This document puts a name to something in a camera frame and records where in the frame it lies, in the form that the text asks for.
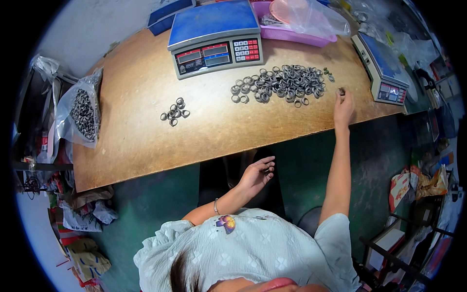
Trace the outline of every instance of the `blue plastic box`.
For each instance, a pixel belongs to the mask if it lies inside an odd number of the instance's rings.
[[[196,0],[178,0],[166,5],[149,16],[148,28],[155,36],[170,29],[175,14],[196,6]]]

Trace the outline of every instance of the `white wall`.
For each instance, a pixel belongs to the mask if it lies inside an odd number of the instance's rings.
[[[79,282],[71,270],[67,271],[73,266],[71,262],[56,267],[66,261],[66,258],[60,252],[50,226],[49,214],[47,213],[49,198],[44,197],[44,195],[36,195],[33,200],[30,200],[26,193],[17,193],[16,201],[35,256],[56,289],[60,292],[84,292],[84,288],[79,286]]]
[[[51,24],[37,52],[80,78],[109,50],[148,24],[149,14],[174,0],[71,0]]]

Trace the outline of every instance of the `pile of metal rings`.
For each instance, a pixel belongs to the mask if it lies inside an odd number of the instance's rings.
[[[272,71],[260,69],[260,75],[237,80],[230,92],[235,103],[247,103],[249,98],[246,94],[252,91],[258,102],[267,103],[272,93],[276,93],[280,98],[285,97],[285,100],[293,103],[295,107],[301,107],[302,104],[310,104],[306,95],[313,94],[318,99],[323,96],[325,88],[326,83],[321,70],[301,65],[283,65],[282,68],[273,67]]]
[[[190,111],[187,111],[185,108],[185,101],[183,98],[179,97],[175,101],[175,104],[170,106],[170,110],[167,113],[161,114],[161,120],[169,120],[169,124],[172,127],[175,127],[178,124],[177,118],[184,117],[185,119],[190,115]]]

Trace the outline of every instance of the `woman's left hand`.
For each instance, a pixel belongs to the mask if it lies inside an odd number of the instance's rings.
[[[248,199],[252,199],[256,196],[260,190],[264,188],[266,183],[273,178],[274,174],[272,172],[274,171],[275,164],[272,161],[275,158],[275,156],[269,156],[250,164],[247,169],[245,169],[236,188]]]

